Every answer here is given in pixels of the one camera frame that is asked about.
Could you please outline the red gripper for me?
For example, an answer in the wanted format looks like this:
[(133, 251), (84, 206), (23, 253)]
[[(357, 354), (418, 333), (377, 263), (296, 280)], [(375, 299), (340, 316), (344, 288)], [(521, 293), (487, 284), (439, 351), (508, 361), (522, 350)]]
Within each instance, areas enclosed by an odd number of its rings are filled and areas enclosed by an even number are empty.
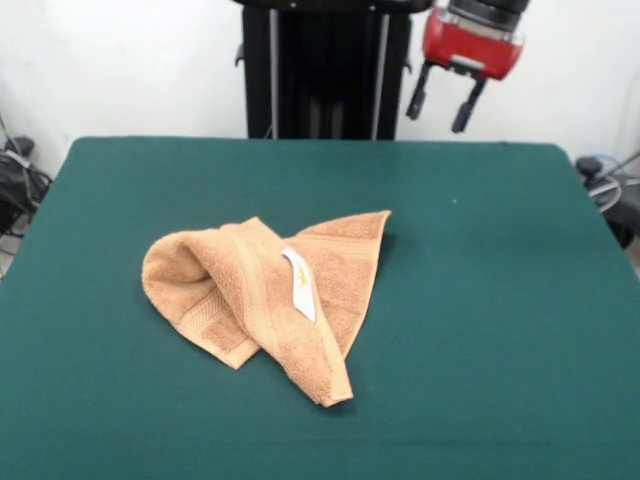
[[(518, 62), (523, 48), (524, 38), (521, 35), (488, 27), (445, 8), (436, 7), (426, 22), (423, 37), (425, 61), (406, 116), (410, 120), (417, 120), (420, 116), (426, 99), (431, 64), (492, 80), (503, 80)], [(453, 121), (451, 131), (454, 134), (466, 130), (485, 86), (485, 79), (476, 80)]]

